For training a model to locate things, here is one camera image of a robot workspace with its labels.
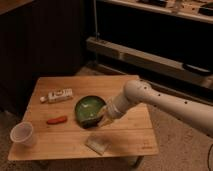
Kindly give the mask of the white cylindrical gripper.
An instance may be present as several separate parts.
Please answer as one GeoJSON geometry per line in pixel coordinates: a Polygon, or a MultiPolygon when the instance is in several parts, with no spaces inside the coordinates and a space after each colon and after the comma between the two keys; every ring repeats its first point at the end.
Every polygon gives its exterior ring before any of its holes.
{"type": "Polygon", "coordinates": [[[109,101],[107,107],[104,106],[98,113],[98,115],[101,117],[101,120],[99,121],[98,126],[102,127],[102,126],[111,124],[113,122],[112,119],[121,118],[123,115],[126,114],[129,108],[130,108],[130,103],[127,100],[127,98],[123,94],[117,95],[116,97],[112,98],[109,101]]]}

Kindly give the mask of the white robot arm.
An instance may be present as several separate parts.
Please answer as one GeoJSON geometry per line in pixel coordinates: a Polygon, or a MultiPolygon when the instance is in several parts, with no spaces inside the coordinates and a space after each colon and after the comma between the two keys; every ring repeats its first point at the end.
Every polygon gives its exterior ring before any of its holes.
{"type": "Polygon", "coordinates": [[[154,90],[144,81],[130,80],[123,90],[100,110],[100,127],[123,117],[128,110],[146,103],[171,114],[191,127],[213,138],[213,106],[179,98],[154,90]]]}

